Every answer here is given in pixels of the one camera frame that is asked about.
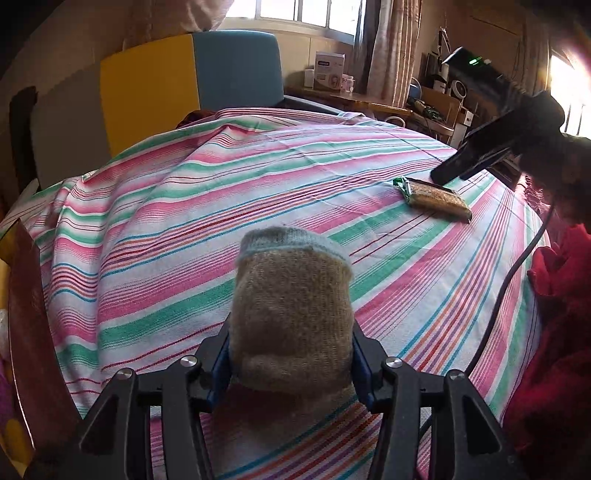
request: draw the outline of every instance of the light blue sock cuff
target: light blue sock cuff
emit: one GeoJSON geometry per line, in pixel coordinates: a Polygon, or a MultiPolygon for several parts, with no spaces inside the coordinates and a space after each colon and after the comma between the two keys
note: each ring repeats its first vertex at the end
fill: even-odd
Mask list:
{"type": "Polygon", "coordinates": [[[238,261],[272,250],[312,249],[334,257],[351,267],[348,254],[335,241],[302,228],[272,226],[251,230],[240,242],[238,261]]]}

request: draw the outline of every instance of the silver bolt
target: silver bolt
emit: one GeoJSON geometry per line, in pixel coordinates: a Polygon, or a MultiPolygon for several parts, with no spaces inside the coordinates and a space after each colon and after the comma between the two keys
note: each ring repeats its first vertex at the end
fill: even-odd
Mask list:
{"type": "Polygon", "coordinates": [[[402,360],[397,356],[389,356],[386,359],[386,366],[390,368],[400,368],[402,366],[402,360]]]}
{"type": "Polygon", "coordinates": [[[184,367],[193,367],[197,364],[197,358],[193,355],[187,355],[181,358],[181,365],[184,367]]]}
{"type": "Polygon", "coordinates": [[[127,380],[133,374],[134,374],[134,371],[132,369],[125,367],[125,368],[122,368],[121,370],[119,370],[115,374],[115,378],[117,380],[127,380]]]}
{"type": "Polygon", "coordinates": [[[452,380],[455,380],[456,378],[464,378],[465,374],[464,372],[458,372],[458,373],[452,373],[449,375],[449,378],[451,378],[452,380]]]}

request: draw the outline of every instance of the snack package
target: snack package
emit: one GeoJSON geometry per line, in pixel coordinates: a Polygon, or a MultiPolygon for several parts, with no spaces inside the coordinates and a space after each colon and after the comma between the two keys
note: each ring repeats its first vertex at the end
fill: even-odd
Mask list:
{"type": "Polygon", "coordinates": [[[422,180],[397,177],[394,186],[402,190],[402,194],[411,207],[423,207],[443,212],[463,222],[472,220],[472,211],[453,190],[422,180]]]}

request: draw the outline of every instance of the rolled sock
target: rolled sock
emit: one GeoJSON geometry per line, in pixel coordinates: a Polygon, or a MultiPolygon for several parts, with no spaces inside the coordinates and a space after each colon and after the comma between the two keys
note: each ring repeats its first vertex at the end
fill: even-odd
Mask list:
{"type": "Polygon", "coordinates": [[[301,395],[350,384],[351,278],[348,255],[330,239],[288,227],[248,232],[229,318],[233,375],[301,395]]]}

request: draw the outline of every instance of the striped bedsheet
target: striped bedsheet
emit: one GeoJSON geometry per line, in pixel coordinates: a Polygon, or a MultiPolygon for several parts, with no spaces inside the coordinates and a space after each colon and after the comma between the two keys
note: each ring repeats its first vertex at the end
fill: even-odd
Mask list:
{"type": "MultiPolygon", "coordinates": [[[[40,248],[57,357],[82,414],[118,369],[163,369],[219,330],[239,242],[270,225],[343,245],[365,333],[416,369],[442,373],[469,363],[504,275],[541,225],[486,172],[451,185],[472,208],[470,225],[410,209],[392,179],[428,179],[452,153],[360,114],[226,110],[38,193],[0,232],[21,217],[40,248]]],[[[499,418],[538,341],[529,264],[472,375],[499,418]]],[[[202,417],[220,480],[365,478],[379,421],[352,388],[295,400],[240,385],[202,417]]],[[[157,410],[152,458],[164,475],[157,410]]]]}

